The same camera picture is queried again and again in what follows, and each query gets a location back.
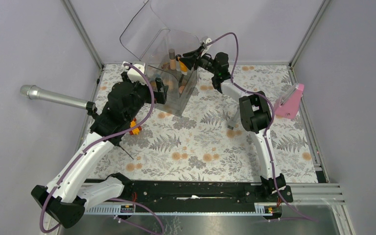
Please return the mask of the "clear acrylic organizer box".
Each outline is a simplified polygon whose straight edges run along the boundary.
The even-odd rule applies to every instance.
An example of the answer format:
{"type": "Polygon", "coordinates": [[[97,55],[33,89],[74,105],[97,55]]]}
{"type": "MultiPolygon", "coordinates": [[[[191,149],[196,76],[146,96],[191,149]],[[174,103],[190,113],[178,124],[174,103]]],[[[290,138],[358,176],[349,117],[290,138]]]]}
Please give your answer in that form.
{"type": "Polygon", "coordinates": [[[168,86],[166,103],[158,104],[157,109],[180,117],[196,86],[198,73],[188,70],[182,84],[185,86],[184,92],[179,94],[182,73],[169,68],[168,50],[173,48],[176,55],[181,55],[197,49],[200,40],[191,33],[174,29],[165,19],[169,12],[164,7],[170,3],[169,0],[144,1],[119,41],[136,62],[145,63],[145,74],[152,83],[160,78],[168,86]]]}

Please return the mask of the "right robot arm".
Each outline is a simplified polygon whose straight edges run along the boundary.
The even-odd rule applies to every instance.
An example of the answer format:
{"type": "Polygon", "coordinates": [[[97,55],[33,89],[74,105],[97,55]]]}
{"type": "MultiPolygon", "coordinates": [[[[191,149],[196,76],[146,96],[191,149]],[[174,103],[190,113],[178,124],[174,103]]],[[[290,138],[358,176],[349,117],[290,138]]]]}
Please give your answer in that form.
{"type": "Polygon", "coordinates": [[[259,158],[261,186],[256,194],[269,202],[292,202],[291,188],[286,184],[273,155],[270,127],[274,121],[274,111],[264,92],[248,91],[234,82],[226,53],[219,52],[211,57],[199,48],[177,58],[190,70],[203,68],[212,73],[213,88],[238,102],[236,117],[240,118],[244,130],[250,132],[259,158]]]}

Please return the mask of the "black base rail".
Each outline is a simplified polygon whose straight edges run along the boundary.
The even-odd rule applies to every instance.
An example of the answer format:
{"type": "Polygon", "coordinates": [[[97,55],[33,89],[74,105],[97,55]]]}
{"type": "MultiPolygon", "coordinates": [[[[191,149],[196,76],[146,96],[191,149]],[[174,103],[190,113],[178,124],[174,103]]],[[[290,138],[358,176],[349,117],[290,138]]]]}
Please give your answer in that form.
{"type": "Polygon", "coordinates": [[[262,183],[130,181],[119,199],[153,212],[255,212],[255,204],[276,206],[279,196],[293,202],[291,187],[268,194],[262,183]]]}

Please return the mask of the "orange cream tube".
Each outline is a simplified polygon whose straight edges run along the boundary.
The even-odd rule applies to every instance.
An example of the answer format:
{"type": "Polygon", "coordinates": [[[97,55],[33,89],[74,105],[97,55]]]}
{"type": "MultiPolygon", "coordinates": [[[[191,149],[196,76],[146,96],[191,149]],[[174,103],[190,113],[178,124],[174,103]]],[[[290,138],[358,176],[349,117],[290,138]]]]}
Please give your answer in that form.
{"type": "Polygon", "coordinates": [[[181,60],[179,60],[179,66],[180,66],[181,73],[183,75],[187,75],[188,74],[188,68],[186,67],[186,65],[181,60]]]}

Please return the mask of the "pink stand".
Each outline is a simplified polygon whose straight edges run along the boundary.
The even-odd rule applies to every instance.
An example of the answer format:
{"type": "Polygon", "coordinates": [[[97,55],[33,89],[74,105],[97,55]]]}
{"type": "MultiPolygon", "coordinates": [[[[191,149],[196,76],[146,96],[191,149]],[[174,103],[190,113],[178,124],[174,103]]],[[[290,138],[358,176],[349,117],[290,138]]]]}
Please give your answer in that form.
{"type": "Polygon", "coordinates": [[[299,111],[304,89],[304,84],[295,83],[283,93],[275,102],[275,115],[282,118],[294,119],[299,111]]]}

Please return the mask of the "grey square tube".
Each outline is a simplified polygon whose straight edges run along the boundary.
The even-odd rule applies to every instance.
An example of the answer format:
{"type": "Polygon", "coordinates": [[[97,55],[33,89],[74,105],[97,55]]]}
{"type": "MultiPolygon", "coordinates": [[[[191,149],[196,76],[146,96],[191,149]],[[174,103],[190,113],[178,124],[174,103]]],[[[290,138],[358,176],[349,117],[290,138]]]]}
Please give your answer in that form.
{"type": "Polygon", "coordinates": [[[227,122],[227,128],[233,130],[237,123],[238,118],[240,117],[240,110],[237,108],[235,115],[227,122]]]}

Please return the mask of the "beige foundation tube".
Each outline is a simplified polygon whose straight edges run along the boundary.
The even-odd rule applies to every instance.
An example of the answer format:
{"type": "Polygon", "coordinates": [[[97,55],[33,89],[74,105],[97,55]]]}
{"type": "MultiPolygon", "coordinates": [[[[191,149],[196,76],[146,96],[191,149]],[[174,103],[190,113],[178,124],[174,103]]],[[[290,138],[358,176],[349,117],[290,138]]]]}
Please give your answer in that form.
{"type": "Polygon", "coordinates": [[[176,70],[176,54],[173,48],[168,50],[169,55],[169,68],[173,71],[176,70]]]}

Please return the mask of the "silver microphone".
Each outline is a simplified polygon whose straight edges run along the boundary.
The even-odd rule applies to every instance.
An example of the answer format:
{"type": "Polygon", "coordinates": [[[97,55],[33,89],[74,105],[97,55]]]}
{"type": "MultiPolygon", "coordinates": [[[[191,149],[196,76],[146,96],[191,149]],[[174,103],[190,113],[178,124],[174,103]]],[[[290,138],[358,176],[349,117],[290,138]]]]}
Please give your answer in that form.
{"type": "Polygon", "coordinates": [[[57,104],[62,104],[74,108],[86,110],[88,112],[96,112],[97,108],[94,102],[79,99],[76,97],[51,92],[35,85],[23,85],[20,88],[20,94],[31,100],[44,100],[57,104]]]}

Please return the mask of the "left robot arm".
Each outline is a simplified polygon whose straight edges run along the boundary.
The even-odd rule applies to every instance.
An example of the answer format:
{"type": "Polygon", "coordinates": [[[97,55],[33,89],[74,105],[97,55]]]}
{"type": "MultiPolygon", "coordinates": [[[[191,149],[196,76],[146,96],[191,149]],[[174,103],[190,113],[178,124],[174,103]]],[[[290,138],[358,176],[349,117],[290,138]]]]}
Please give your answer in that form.
{"type": "Polygon", "coordinates": [[[140,109],[149,104],[165,104],[168,85],[161,78],[154,82],[145,74],[141,64],[124,63],[122,81],[116,83],[108,93],[102,112],[97,113],[95,104],[84,102],[83,108],[94,122],[90,132],[67,165],[47,185],[37,185],[31,194],[40,212],[40,230],[47,234],[46,215],[56,220],[57,226],[70,228],[93,208],[112,198],[127,201],[132,196],[132,188],[119,176],[110,176],[88,189],[82,184],[98,162],[115,146],[124,135],[140,130],[141,124],[135,123],[140,109]]]}

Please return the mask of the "black mascara stick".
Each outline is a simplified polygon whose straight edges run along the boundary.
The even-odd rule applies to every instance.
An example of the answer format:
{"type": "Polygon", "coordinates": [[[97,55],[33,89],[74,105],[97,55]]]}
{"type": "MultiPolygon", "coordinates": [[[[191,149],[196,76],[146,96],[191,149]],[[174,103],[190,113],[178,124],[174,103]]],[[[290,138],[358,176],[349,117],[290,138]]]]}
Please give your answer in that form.
{"type": "Polygon", "coordinates": [[[184,75],[184,74],[181,74],[181,77],[180,77],[180,79],[179,79],[179,86],[182,86],[182,84],[183,84],[183,80],[184,80],[184,77],[185,77],[185,75],[184,75]]]}

